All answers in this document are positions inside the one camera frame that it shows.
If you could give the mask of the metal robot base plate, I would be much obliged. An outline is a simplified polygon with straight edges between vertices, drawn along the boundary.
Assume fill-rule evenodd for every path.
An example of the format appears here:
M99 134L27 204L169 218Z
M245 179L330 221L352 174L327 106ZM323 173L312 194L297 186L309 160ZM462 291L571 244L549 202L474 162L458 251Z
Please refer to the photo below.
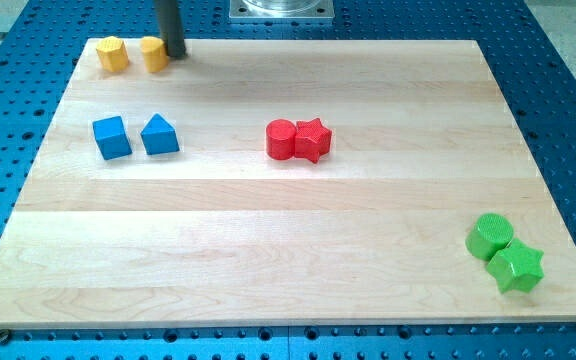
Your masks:
M231 20L332 19L333 0L230 0Z

